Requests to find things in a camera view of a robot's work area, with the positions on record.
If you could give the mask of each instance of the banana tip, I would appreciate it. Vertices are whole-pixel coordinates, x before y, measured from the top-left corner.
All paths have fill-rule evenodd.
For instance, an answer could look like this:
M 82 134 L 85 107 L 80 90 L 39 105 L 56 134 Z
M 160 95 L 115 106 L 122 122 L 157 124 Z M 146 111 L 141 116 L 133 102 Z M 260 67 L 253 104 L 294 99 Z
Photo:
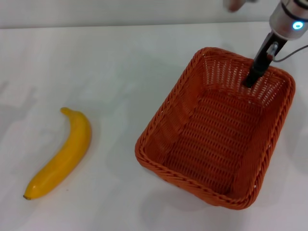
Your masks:
M 23 195 L 23 197 L 24 197 L 26 200 L 31 200 L 30 197 L 27 197 L 27 196 L 25 196 L 25 195 Z
M 67 107 L 61 108 L 60 111 L 61 111 L 64 115 L 69 115 L 69 114 L 72 112 L 72 110 L 69 109 L 69 108 L 67 108 Z

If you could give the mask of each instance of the wicker basket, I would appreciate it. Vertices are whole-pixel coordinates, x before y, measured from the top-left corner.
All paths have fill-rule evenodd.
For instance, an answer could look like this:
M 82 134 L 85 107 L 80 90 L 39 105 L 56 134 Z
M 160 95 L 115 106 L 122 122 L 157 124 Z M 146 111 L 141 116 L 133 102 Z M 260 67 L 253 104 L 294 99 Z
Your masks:
M 241 85 L 252 62 L 198 51 L 138 139 L 140 164 L 209 204 L 249 207 L 295 93 L 293 78 L 274 67 L 251 89 Z

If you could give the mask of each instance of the basket rim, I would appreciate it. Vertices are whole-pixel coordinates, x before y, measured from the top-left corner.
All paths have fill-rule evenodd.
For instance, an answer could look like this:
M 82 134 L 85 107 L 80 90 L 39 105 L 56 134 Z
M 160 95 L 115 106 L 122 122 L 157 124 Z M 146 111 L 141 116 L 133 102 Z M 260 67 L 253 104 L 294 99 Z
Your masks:
M 176 172 L 172 169 L 169 169 L 169 168 L 163 166 L 160 163 L 157 163 L 157 162 L 151 160 L 143 150 L 144 147 L 145 147 L 145 144 L 148 141 L 148 138 L 155 131 L 156 127 L 161 122 L 162 118 L 168 112 L 172 103 L 174 102 L 174 100 L 178 96 L 177 93 L 182 90 L 182 88 L 183 88 L 184 84 L 186 83 L 186 81 L 188 80 L 190 72 L 193 70 L 195 64 L 197 64 L 202 59 L 202 57 L 204 55 L 206 55 L 208 52 L 212 52 L 214 55 L 232 54 L 234 59 L 245 58 L 247 60 L 253 61 L 252 59 L 243 57 L 239 54 L 235 54 L 233 52 L 226 51 L 226 50 L 223 50 L 223 49 L 220 49 L 220 48 L 206 47 L 206 48 L 200 49 L 194 55 L 194 57 L 192 58 L 192 60 L 188 64 L 187 68 L 184 70 L 181 77 L 177 81 L 176 85 L 171 90 L 170 94 L 164 100 L 163 104 L 159 107 L 158 111 L 155 113 L 154 117 L 152 118 L 150 123 L 147 125 L 144 132 L 138 138 L 138 141 L 137 141 L 136 146 L 135 146 L 136 157 L 137 157 L 137 160 L 140 163 L 141 162 L 148 163 L 151 166 L 153 166 L 154 168 L 159 169 L 160 171 L 167 172 L 168 174 L 172 174 L 173 176 L 175 176 L 177 178 L 181 178 L 181 180 L 188 182 L 190 185 L 195 185 L 196 188 L 204 191 L 209 196 L 215 197 L 215 200 L 218 203 L 223 202 L 223 203 L 227 203 L 229 205 L 243 204 L 244 207 L 248 207 L 255 201 L 255 199 L 258 195 L 258 192 L 261 188 L 265 172 L 266 172 L 266 170 L 269 166 L 269 160 L 270 160 L 270 157 L 271 157 L 269 155 L 273 152 L 274 146 L 275 146 L 276 141 L 277 141 L 277 139 L 276 140 L 274 139 L 275 133 L 276 133 L 276 135 L 279 135 L 280 130 L 281 130 L 280 128 L 283 125 L 283 122 L 284 122 L 284 119 L 285 119 L 285 114 L 288 111 L 287 106 L 289 106 L 291 104 L 292 99 L 293 99 L 293 95 L 295 93 L 294 79 L 286 71 L 283 71 L 281 69 L 278 69 L 278 68 L 272 67 L 272 66 L 270 66 L 269 69 L 268 69 L 268 71 L 270 71 L 270 72 L 274 72 L 274 73 L 278 72 L 279 77 L 288 81 L 289 84 L 288 84 L 288 88 L 287 88 L 287 93 L 286 93 L 286 95 L 283 99 L 282 106 L 280 107 L 280 111 L 277 114 L 277 117 L 275 119 L 275 123 L 273 123 L 273 126 L 270 129 L 270 139 L 267 140 L 266 145 L 264 146 L 264 148 L 262 150 L 262 157 L 260 158 L 260 162 L 259 162 L 258 168 L 257 168 L 257 169 L 260 169 L 260 171 L 257 171 L 255 173 L 255 176 L 254 176 L 255 180 L 253 181 L 253 184 L 250 185 L 249 190 L 247 191 L 247 193 L 244 197 L 234 199 L 234 198 L 229 198 L 226 195 L 219 194 L 219 193 L 213 191 L 211 188 L 205 187 L 204 185 L 200 184 L 196 180 L 193 180 L 189 177 L 186 177 L 185 175 L 183 175 L 179 172 Z

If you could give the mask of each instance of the wall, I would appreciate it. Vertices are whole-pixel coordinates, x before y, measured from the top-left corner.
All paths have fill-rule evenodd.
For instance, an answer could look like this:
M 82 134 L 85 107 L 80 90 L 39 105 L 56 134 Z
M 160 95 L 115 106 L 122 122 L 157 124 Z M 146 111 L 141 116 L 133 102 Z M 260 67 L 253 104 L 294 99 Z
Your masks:
M 0 28 L 267 21 L 279 0 L 228 13 L 223 0 L 0 0 Z

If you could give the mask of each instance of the cable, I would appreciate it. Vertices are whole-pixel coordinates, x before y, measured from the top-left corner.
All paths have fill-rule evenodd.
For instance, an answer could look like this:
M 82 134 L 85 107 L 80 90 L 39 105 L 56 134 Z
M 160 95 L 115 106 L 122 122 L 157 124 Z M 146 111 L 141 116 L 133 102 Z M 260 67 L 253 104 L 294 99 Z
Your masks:
M 297 49 L 296 51 L 293 51 L 291 54 L 285 56 L 283 59 L 275 60 L 275 58 L 274 58 L 274 59 L 273 59 L 273 62 L 275 62 L 275 63 L 280 63 L 280 62 L 286 60 L 287 58 L 289 58 L 290 56 L 294 55 L 295 53 L 297 53 L 297 52 L 299 52 L 299 51 L 301 51 L 301 50 L 303 50 L 303 49 L 305 49 L 305 48 L 307 48 L 307 47 L 308 47 L 308 45 L 303 46 L 303 47 Z

